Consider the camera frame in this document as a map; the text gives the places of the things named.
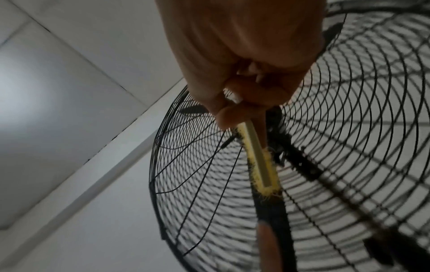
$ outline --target hand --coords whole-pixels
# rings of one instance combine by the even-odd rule
[[[282,260],[276,236],[266,223],[257,225],[257,242],[262,272],[282,272]]]
[[[157,4],[190,94],[221,129],[252,119],[265,135],[265,111],[291,99],[323,46],[325,0]],[[224,88],[242,102],[229,102]]]

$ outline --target wall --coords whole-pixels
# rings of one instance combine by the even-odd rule
[[[183,271],[160,239],[148,190],[150,156],[144,155],[13,272]]]

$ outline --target black wire grille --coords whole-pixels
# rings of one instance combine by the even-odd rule
[[[331,8],[325,23],[343,22],[342,31],[284,106],[287,131],[346,195],[429,250],[430,13]],[[188,270],[258,271],[246,153],[236,141],[220,148],[231,132],[209,114],[179,112],[193,105],[184,89],[153,148],[163,238]],[[288,164],[278,171],[298,271],[387,271],[364,249],[370,232],[339,200]]]

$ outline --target yellow bristle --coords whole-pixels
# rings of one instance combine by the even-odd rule
[[[263,196],[274,194],[280,190],[280,183],[270,152],[262,149],[251,121],[239,124],[237,131],[242,136],[246,155],[251,164],[251,176],[255,188]]]

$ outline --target fan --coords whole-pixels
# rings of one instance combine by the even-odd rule
[[[285,272],[429,271],[430,5],[328,6],[326,46],[292,100],[267,111],[282,185],[251,186],[235,130],[185,88],[155,138],[150,194],[187,271],[259,271],[258,220]]]

